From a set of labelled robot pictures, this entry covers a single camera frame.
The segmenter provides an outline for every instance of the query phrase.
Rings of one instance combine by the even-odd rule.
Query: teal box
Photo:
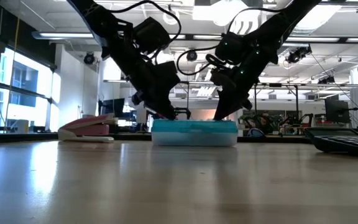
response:
[[[234,146],[238,130],[233,121],[170,121],[156,119],[152,127],[157,146]]]

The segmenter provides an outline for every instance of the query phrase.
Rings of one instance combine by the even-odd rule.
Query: camera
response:
[[[195,60],[197,60],[197,52],[195,50],[191,50],[187,53],[187,61],[189,62],[194,62]]]
[[[87,65],[93,65],[95,63],[96,59],[94,57],[94,53],[93,52],[88,52],[86,53],[85,57],[84,57],[84,63]]]

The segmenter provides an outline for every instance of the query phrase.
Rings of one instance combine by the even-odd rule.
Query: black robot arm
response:
[[[215,50],[215,55],[221,62],[211,71],[211,81],[223,88],[218,92],[219,103],[214,119],[223,119],[242,107],[248,110],[252,108],[248,100],[249,90],[259,82],[259,75],[269,62],[278,63],[277,50],[297,23],[320,2],[321,0],[293,0],[289,6],[250,34],[223,34]],[[235,66],[222,67],[225,63]]]
[[[112,11],[93,0],[67,1],[102,47],[102,57],[110,56],[137,90],[132,96],[133,103],[138,105],[143,101],[145,107],[154,113],[175,119],[174,108],[168,99],[169,91],[180,82],[175,63],[154,65],[146,56],[163,50],[171,42],[161,24],[150,17],[133,27],[132,23],[116,18]],[[140,3],[156,6],[152,1]]]

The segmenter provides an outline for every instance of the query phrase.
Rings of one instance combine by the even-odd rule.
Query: computer monitor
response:
[[[124,98],[115,100],[104,100],[101,114],[114,113],[114,116],[116,118],[124,117],[124,113],[122,112],[124,109],[124,103]]]
[[[349,105],[345,101],[325,99],[327,121],[350,123]]]

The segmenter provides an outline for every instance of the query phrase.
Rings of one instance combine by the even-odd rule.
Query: black cable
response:
[[[226,62],[221,61],[220,59],[218,59],[217,57],[215,57],[214,55],[211,54],[207,54],[205,56],[205,59],[208,63],[210,63],[211,65],[214,65],[220,69],[228,69],[227,67],[225,67],[224,65],[226,64]]]
[[[157,9],[159,9],[160,11],[168,14],[169,16],[172,16],[177,22],[178,22],[178,26],[179,26],[179,29],[178,29],[178,32],[177,34],[171,39],[170,43],[172,43],[174,40],[176,40],[178,38],[178,36],[180,35],[181,33],[181,23],[180,23],[180,20],[177,18],[177,16],[175,16],[174,14],[172,14],[170,11],[167,11],[165,9],[163,9],[161,6],[159,6],[157,3],[153,2],[153,1],[150,1],[150,0],[143,0],[143,1],[140,1],[136,4],[133,4],[125,9],[120,9],[120,10],[109,10],[111,13],[123,13],[123,12],[127,12],[133,8],[136,8],[138,6],[141,6],[143,4],[152,4],[153,6],[155,6]]]
[[[321,67],[321,69],[323,69],[324,73],[326,75],[330,76],[328,74],[328,72],[324,69],[324,67],[320,64],[320,62],[317,60],[317,58],[312,53],[310,53],[310,55],[313,56],[313,58],[316,60],[317,64]],[[355,101],[353,101],[352,98],[336,82],[334,82],[334,83],[352,101],[352,103],[354,103],[358,107],[357,103],[355,103]]]
[[[153,54],[153,56],[150,58],[150,59],[153,59],[153,58],[154,58],[154,62],[155,62],[156,65],[158,65],[157,56],[158,56],[158,54],[159,54],[160,52],[161,52],[161,49],[157,49],[157,50],[155,51],[155,53]]]
[[[355,116],[352,116],[352,114],[349,113],[349,117],[351,120],[353,120],[355,122],[355,124],[358,125],[358,119]]]
[[[208,63],[208,64],[206,64],[205,66],[201,67],[197,72],[185,73],[185,72],[183,72],[183,71],[180,69],[180,67],[179,67],[179,60],[180,60],[185,54],[187,54],[188,52],[191,52],[191,51],[197,52],[197,51],[202,51],[202,50],[212,50],[212,49],[215,49],[216,47],[217,47],[217,45],[216,45],[216,46],[213,46],[213,47],[206,47],[206,48],[203,48],[203,49],[190,49],[190,50],[187,50],[187,51],[183,52],[181,55],[179,55],[178,60],[177,60],[177,69],[178,69],[178,71],[179,71],[180,73],[184,74],[184,75],[187,75],[187,76],[196,75],[197,73],[202,72],[204,69],[206,69],[206,68],[210,65],[210,63]]]
[[[264,11],[264,12],[282,12],[285,9],[286,8],[284,8],[284,9],[267,9],[267,8],[264,8],[264,7],[249,7],[247,9],[243,9],[243,10],[239,11],[239,13],[237,13],[236,16],[234,16],[234,18],[230,21],[229,28],[227,29],[227,31],[228,32],[230,31],[230,28],[231,28],[234,20],[236,20],[236,17],[242,12],[249,11],[249,10],[258,10],[258,11]]]

